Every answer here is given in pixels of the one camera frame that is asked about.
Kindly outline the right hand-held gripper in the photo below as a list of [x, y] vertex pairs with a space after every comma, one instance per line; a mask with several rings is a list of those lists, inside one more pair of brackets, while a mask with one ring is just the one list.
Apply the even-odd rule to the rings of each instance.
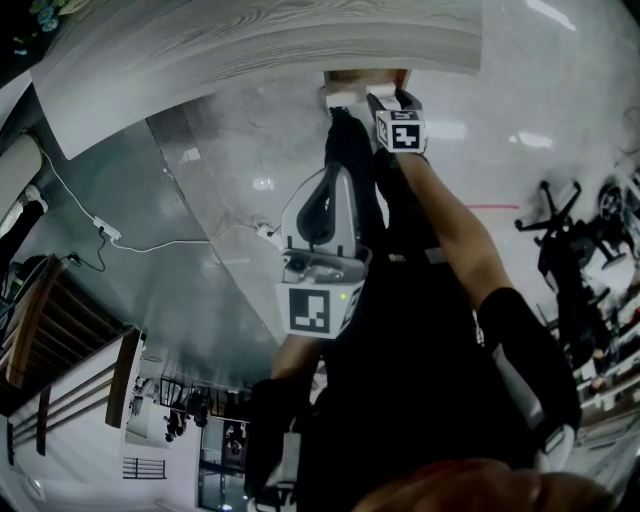
[[426, 122], [421, 102], [403, 89], [394, 91], [400, 109], [386, 108], [380, 99], [367, 93], [374, 118], [376, 142], [389, 153], [423, 154], [427, 144]]

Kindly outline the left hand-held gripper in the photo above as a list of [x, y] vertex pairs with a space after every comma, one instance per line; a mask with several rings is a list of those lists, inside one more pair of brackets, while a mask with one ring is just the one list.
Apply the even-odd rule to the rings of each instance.
[[[276, 293], [285, 332], [338, 338], [351, 322], [372, 260], [367, 247], [356, 252], [357, 204], [344, 167], [331, 164], [302, 182], [282, 212], [281, 238], [283, 250], [288, 251], [283, 254], [283, 277]], [[328, 250], [356, 256], [310, 252]]]

